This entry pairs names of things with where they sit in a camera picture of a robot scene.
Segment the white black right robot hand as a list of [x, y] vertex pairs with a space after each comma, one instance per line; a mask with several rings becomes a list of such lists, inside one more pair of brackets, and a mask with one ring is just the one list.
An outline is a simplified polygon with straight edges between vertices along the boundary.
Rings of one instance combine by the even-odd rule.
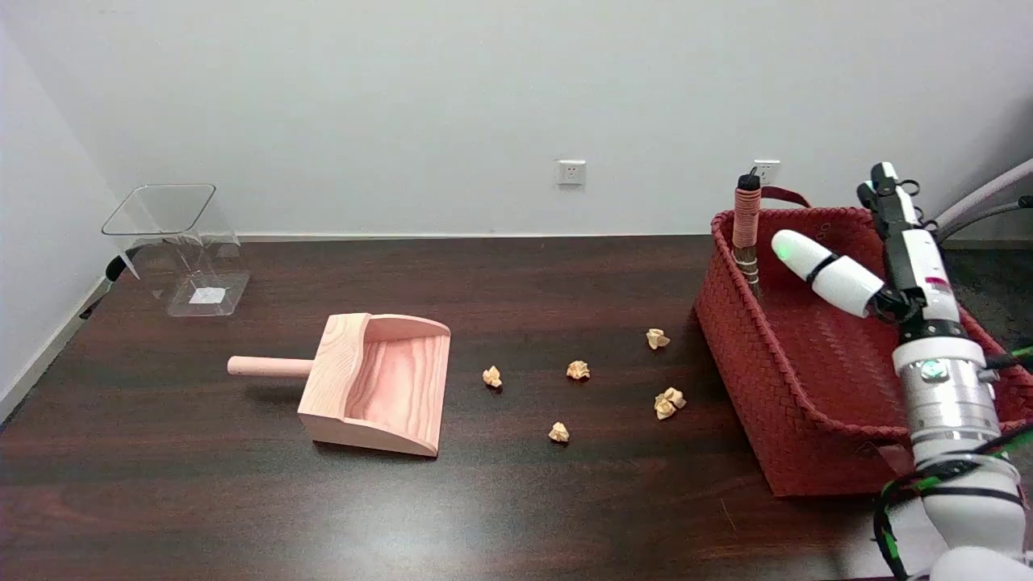
[[857, 187], [881, 239], [886, 280], [800, 232], [776, 232], [772, 250], [829, 305], [860, 319], [874, 314], [899, 326], [903, 343], [967, 338], [939, 247], [912, 201], [919, 191], [918, 182], [901, 180], [889, 162], [874, 165]]

